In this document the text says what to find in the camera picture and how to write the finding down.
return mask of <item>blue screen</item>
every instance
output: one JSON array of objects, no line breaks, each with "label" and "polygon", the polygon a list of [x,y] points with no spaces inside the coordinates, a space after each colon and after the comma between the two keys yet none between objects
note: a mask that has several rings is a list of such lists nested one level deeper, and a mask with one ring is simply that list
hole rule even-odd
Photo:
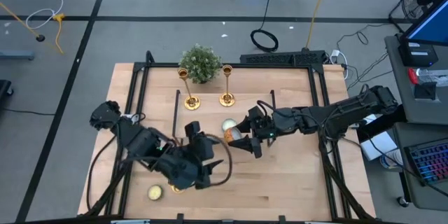
[{"label": "blue screen", "polygon": [[444,0],[439,8],[416,27],[408,39],[418,39],[439,43],[448,43],[448,0]]}]

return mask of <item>wooden table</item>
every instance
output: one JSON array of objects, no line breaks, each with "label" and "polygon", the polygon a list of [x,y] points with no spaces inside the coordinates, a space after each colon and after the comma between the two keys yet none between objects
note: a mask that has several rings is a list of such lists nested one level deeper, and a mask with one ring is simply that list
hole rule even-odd
[{"label": "wooden table", "polygon": [[[129,90],[133,64],[116,64],[107,100],[117,101],[124,110]],[[342,68],[325,65],[325,79],[330,102],[346,99],[347,91]],[[222,107],[218,97],[225,91],[225,77],[206,84],[190,84],[191,92],[201,99],[196,111],[183,106],[186,89],[179,79],[176,68],[151,68],[146,86],[143,112],[147,115],[145,126],[158,128],[167,136],[172,135],[172,120],[176,90],[181,91],[178,103],[176,135],[184,137],[183,127],[192,120],[198,120],[206,133],[222,136],[221,123],[226,118],[241,121],[248,109],[261,99],[272,103],[270,90],[275,91],[276,106],[312,106],[309,78],[305,69],[234,69],[229,79],[230,91],[236,103],[230,108]],[[319,104],[323,104],[319,77],[315,74]],[[133,108],[138,95],[134,96]],[[98,133],[92,156],[112,137],[102,130]],[[357,141],[354,131],[349,130],[347,138]],[[212,181],[220,181],[228,172],[228,162],[222,146],[214,148],[215,158],[224,159],[213,170]],[[277,139],[271,148],[262,145],[263,156],[255,159],[246,151],[236,148],[232,152],[233,174],[224,185],[205,190],[188,189],[175,194],[167,185],[166,178],[156,172],[150,173],[140,164],[134,164],[126,206],[126,218],[175,219],[177,213],[185,219],[234,219],[234,220],[278,220],[285,215],[288,221],[329,221],[328,196],[321,155],[316,134],[303,135],[298,131]],[[364,209],[375,215],[372,196],[368,185],[359,147],[339,142],[339,151],[347,187]],[[116,154],[116,144],[109,146],[100,156],[93,171],[91,204],[103,193],[111,178]],[[147,197],[151,185],[161,185],[163,198],[153,202]],[[338,216],[343,216],[340,194],[336,186],[335,197]],[[118,208],[120,190],[116,190],[114,211]],[[85,189],[80,201],[79,213],[87,211]]]}]

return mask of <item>gold candle holder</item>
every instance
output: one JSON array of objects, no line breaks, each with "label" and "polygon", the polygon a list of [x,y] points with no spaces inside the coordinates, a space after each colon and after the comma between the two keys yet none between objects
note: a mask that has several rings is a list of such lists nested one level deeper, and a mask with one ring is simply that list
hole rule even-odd
[{"label": "gold candle holder", "polygon": [[184,101],[184,105],[188,110],[195,110],[197,108],[199,108],[199,106],[201,105],[201,100],[199,99],[199,97],[195,96],[195,95],[191,95],[190,93],[190,88],[188,88],[188,84],[187,84],[187,78],[188,78],[188,71],[187,69],[184,68],[180,68],[177,73],[179,74],[179,78],[181,78],[183,80],[183,82],[185,83],[185,86],[187,87],[187,91],[188,91],[188,97],[185,99]]},{"label": "gold candle holder", "polygon": [[223,72],[225,75],[225,93],[219,97],[219,103],[223,106],[231,106],[235,104],[235,97],[229,93],[229,76],[232,73],[232,66],[224,65]]}]

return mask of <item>white cable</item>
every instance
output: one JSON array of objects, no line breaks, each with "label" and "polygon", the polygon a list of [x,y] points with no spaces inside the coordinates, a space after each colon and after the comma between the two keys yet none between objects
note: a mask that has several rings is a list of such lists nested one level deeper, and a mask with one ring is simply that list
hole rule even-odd
[{"label": "white cable", "polygon": [[[52,10],[52,9],[50,9],[50,8],[44,8],[44,9],[41,9],[41,10],[38,10],[38,11],[36,11],[35,13],[32,13],[31,15],[29,15],[28,17],[27,17],[27,19],[25,20],[25,24],[28,26],[28,28],[30,28],[30,29],[38,29],[38,28],[41,28],[42,26],[44,26],[44,25],[46,25],[54,16],[56,16],[61,10],[62,10],[62,6],[64,5],[64,0],[61,0],[61,6],[59,7],[59,9],[57,10],[57,11],[54,11],[54,10]],[[40,12],[42,12],[42,11],[51,11],[51,16],[47,19],[47,21],[45,21],[43,24],[41,24],[41,25],[39,25],[39,26],[37,26],[37,27],[30,27],[29,25],[28,25],[28,21],[29,21],[29,19],[32,17],[32,16],[34,16],[35,14],[37,14],[37,13],[40,13]]]},{"label": "white cable", "polygon": [[[331,56],[330,56],[331,64],[336,64],[336,62],[333,61],[333,57],[336,57],[336,61],[337,61],[337,57],[339,57],[339,55],[342,55],[342,57],[344,58],[344,61],[345,61],[345,65],[348,65],[349,63],[347,62],[347,58],[345,57],[344,53],[342,53],[339,50],[333,50],[333,52],[331,53]],[[346,80],[348,77],[349,77],[349,70],[345,69],[344,80]]]}]

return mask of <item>potted plant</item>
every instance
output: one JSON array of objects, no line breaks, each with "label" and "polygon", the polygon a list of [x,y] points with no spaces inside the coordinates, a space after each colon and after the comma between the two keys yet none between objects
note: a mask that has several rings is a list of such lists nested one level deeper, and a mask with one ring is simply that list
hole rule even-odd
[{"label": "potted plant", "polygon": [[221,58],[211,48],[196,44],[183,57],[179,66],[188,70],[193,83],[206,83],[216,77],[221,68]]}]

